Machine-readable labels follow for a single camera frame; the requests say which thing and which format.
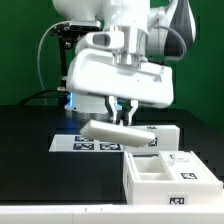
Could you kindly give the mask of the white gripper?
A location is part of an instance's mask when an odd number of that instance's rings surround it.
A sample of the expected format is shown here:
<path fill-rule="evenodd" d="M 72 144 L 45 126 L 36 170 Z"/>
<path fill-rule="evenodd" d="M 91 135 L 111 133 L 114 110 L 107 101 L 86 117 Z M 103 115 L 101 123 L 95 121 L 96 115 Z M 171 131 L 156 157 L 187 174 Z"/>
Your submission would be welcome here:
<path fill-rule="evenodd" d="M 126 124 L 132 123 L 138 102 L 165 108 L 174 99 L 170 67 L 154 63 L 142 63 L 140 68 L 118 65 L 111 52 L 96 49 L 83 49 L 73 59 L 66 87 L 74 93 L 107 96 L 105 106 L 113 124 L 120 121 L 116 97 L 128 100 Z"/>

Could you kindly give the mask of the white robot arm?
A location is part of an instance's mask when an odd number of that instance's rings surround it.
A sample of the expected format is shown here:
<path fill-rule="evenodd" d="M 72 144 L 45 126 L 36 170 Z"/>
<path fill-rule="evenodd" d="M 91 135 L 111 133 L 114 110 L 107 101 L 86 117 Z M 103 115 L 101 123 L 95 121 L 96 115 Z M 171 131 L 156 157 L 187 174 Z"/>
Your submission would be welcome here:
<path fill-rule="evenodd" d="M 66 87 L 81 113 L 106 112 L 130 124 L 140 105 L 164 108 L 173 101 L 172 69 L 149 60 L 184 58 L 196 26 L 189 0 L 52 0 L 78 33 Z"/>

